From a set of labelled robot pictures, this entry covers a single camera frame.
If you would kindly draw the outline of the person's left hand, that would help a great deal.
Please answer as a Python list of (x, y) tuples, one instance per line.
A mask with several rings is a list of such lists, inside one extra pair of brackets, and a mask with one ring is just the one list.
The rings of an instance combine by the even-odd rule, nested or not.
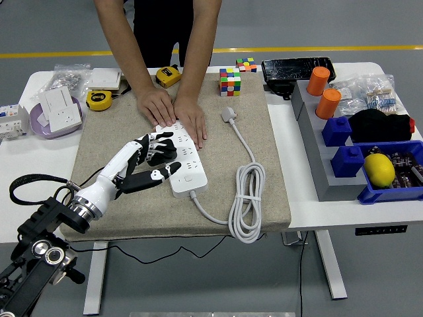
[(185, 130), (192, 138), (197, 149), (202, 149), (208, 138), (206, 119), (202, 108), (195, 98), (177, 96), (174, 102), (174, 112)]

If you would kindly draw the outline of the person's right hand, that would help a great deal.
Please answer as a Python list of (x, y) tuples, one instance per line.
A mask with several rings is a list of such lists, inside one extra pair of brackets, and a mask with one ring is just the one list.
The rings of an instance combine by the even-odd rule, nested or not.
[(138, 110), (154, 126), (171, 126), (176, 116), (171, 97), (162, 88), (147, 87), (135, 92)]

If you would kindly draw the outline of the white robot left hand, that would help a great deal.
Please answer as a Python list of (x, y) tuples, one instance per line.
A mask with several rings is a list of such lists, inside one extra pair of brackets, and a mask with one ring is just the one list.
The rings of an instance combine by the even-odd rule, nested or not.
[(153, 132), (126, 143), (100, 171), (94, 184), (78, 191), (72, 200), (74, 210), (82, 210), (95, 220), (108, 203), (120, 194), (131, 194), (162, 184), (182, 165), (174, 162), (176, 147), (172, 132)]

